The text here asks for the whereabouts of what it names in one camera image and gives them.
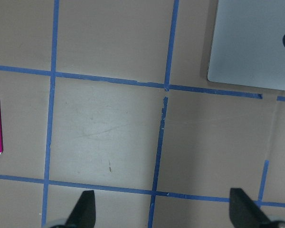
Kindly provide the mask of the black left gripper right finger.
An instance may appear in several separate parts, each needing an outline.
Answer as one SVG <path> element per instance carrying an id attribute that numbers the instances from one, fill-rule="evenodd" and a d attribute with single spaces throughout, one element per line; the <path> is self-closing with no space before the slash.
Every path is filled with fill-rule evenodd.
<path id="1" fill-rule="evenodd" d="M 241 189 L 229 192 L 229 218 L 235 228 L 266 228 L 271 220 Z"/>

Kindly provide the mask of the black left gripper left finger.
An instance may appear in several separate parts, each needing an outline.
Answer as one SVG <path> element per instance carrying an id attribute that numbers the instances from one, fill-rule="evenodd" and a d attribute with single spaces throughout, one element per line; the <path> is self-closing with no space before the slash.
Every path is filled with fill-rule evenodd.
<path id="1" fill-rule="evenodd" d="M 93 228 L 95 226 L 95 193 L 83 191 L 64 226 L 66 228 Z"/>

